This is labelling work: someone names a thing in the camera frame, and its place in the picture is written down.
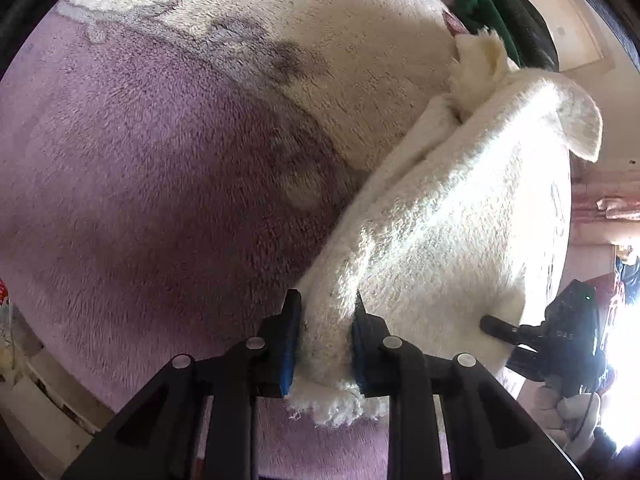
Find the green fabric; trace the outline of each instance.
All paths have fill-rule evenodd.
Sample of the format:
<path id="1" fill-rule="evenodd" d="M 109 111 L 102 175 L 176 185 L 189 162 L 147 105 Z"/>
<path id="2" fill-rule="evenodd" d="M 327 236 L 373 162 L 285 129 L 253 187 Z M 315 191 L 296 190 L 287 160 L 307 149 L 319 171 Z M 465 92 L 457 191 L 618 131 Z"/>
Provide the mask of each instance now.
<path id="1" fill-rule="evenodd" d="M 492 0 L 453 0 L 451 10 L 472 34 L 484 28 L 495 30 L 502 38 L 508 56 L 517 66 L 522 66 L 518 47 Z"/>

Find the black cable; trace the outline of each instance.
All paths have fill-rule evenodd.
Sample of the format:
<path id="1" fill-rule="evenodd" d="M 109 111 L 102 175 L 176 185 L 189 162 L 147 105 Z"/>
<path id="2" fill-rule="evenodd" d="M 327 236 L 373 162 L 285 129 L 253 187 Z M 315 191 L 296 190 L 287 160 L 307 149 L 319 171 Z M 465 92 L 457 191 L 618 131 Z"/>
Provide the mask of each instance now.
<path id="1" fill-rule="evenodd" d="M 598 330 L 596 332 L 596 339 L 597 339 L 596 351 L 598 351 L 600 349 L 600 345 L 602 344 L 602 335 L 600 334 L 600 313 L 598 311 L 598 303 L 596 301 L 593 302 L 593 309 L 596 315 L 596 329 Z M 580 426 L 578 427 L 578 430 L 574 433 L 574 436 L 571 437 L 571 442 L 573 442 L 578 437 L 578 435 L 582 431 L 582 428 L 584 428 L 585 422 L 587 422 L 587 417 L 589 416 L 589 410 L 591 409 L 591 404 L 593 403 L 593 396 L 596 394 L 596 386 L 598 384 L 598 379 L 599 377 L 596 377 L 593 380 L 593 384 L 591 385 L 591 397 L 589 397 L 587 410 L 584 412 L 584 416 L 582 418 L 582 422 L 580 423 Z"/>

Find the white fluffy fabric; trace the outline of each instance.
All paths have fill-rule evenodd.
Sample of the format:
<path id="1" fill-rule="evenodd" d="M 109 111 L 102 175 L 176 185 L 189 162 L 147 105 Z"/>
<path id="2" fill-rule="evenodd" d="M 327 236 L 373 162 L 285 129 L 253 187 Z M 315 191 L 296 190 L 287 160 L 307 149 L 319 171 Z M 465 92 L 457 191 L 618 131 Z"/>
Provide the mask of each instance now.
<path id="1" fill-rule="evenodd" d="M 297 285 L 304 324 L 287 400 L 317 424 L 388 410 L 351 375 L 357 289 L 392 334 L 441 357 L 470 352 L 497 376 L 510 347 L 481 332 L 481 317 L 539 322 L 558 289 L 567 149 L 597 159 L 600 113 L 564 76 L 517 70 L 497 36 L 456 44 L 450 93 L 430 101 Z"/>

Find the metal pin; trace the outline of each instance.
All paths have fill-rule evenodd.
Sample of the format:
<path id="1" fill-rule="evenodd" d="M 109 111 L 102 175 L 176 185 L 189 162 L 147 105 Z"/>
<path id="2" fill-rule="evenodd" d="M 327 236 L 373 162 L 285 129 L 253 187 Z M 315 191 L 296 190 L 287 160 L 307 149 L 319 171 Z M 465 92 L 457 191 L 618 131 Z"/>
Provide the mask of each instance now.
<path id="1" fill-rule="evenodd" d="M 476 358 L 473 357 L 471 354 L 460 354 L 458 356 L 458 362 L 460 363 L 461 366 L 465 368 L 472 368 L 476 366 L 476 363 L 478 361 L 476 361 Z"/>
<path id="2" fill-rule="evenodd" d="M 388 335 L 382 340 L 382 344 L 385 346 L 385 348 L 394 350 L 402 346 L 402 339 L 395 335 Z"/>
<path id="3" fill-rule="evenodd" d="M 249 350 L 259 350 L 264 347 L 265 342 L 261 337 L 250 337 L 245 344 Z"/>
<path id="4" fill-rule="evenodd" d="M 171 366 L 174 368 L 188 368 L 191 365 L 191 358 L 187 354 L 180 354 L 171 359 Z"/>

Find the bright light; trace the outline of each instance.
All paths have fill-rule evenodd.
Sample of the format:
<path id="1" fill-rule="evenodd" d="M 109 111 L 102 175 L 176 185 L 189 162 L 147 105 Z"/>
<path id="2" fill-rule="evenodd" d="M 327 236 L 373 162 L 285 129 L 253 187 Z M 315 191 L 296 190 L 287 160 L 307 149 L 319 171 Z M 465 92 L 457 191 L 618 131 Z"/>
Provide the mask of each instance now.
<path id="1" fill-rule="evenodd" d="M 602 428 L 618 444 L 631 444 L 640 435 L 640 305 L 627 305 L 616 314 L 609 334 L 607 359 L 618 376 L 606 395 Z"/>

